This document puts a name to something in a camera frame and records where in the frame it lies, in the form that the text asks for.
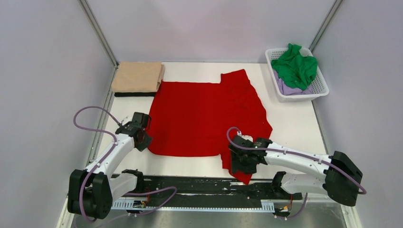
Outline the red t shirt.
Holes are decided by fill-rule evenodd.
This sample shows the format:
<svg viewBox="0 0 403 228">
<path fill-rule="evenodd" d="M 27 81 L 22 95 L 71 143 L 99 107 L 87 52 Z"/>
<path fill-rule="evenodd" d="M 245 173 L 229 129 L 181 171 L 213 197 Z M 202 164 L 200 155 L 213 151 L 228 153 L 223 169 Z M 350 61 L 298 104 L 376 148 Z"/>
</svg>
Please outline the red t shirt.
<svg viewBox="0 0 403 228">
<path fill-rule="evenodd" d="M 269 138 L 267 112 L 244 69 L 221 74 L 219 83 L 162 82 L 149 112 L 149 151 L 156 155 L 219 155 L 230 170 L 228 137 Z"/>
</svg>

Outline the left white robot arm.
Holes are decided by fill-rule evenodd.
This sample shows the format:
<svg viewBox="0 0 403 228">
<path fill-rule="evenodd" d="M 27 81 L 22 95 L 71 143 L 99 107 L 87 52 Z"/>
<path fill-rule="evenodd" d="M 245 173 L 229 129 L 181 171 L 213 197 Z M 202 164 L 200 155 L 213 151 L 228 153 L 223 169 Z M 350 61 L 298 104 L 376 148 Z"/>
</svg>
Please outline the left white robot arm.
<svg viewBox="0 0 403 228">
<path fill-rule="evenodd" d="M 113 174 L 129 152 L 143 151 L 151 144 L 147 134 L 151 123 L 148 114 L 135 112 L 131 121 L 120 123 L 113 139 L 99 158 L 83 170 L 74 170 L 69 177 L 67 210 L 83 216 L 89 222 L 104 219 L 113 203 L 127 193 L 141 196 L 145 192 L 144 175 L 138 170 L 123 170 Z"/>
</svg>

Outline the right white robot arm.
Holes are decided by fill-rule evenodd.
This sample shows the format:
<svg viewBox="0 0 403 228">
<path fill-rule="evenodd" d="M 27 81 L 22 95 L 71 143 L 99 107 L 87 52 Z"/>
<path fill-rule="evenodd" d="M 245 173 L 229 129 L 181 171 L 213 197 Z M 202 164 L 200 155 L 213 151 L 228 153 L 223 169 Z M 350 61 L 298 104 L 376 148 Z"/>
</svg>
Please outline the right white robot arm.
<svg viewBox="0 0 403 228">
<path fill-rule="evenodd" d="M 254 174 L 257 165 L 275 165 L 298 171 L 278 171 L 271 183 L 277 198 L 296 193 L 327 195 L 333 201 L 354 207 L 357 197 L 365 194 L 361 186 L 362 172 L 343 152 L 333 155 L 312 154 L 293 150 L 269 139 L 250 141 L 239 135 L 228 145 L 232 173 Z"/>
</svg>

